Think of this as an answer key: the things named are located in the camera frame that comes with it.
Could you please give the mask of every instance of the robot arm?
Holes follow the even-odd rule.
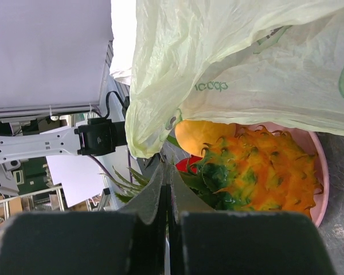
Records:
[[[55,133],[0,136],[0,164],[50,155],[101,156],[126,144],[124,122],[96,118],[90,119],[87,125]]]

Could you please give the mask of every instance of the yellow dragon fruit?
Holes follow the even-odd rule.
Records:
[[[323,191],[317,156],[306,154],[289,132],[261,127],[205,144],[204,158],[194,164],[198,172],[181,172],[182,179],[217,210],[288,210],[311,218],[314,194]]]

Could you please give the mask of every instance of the translucent plastic bag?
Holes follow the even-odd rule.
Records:
[[[136,18],[134,156],[181,119],[344,135],[344,1],[139,0]]]

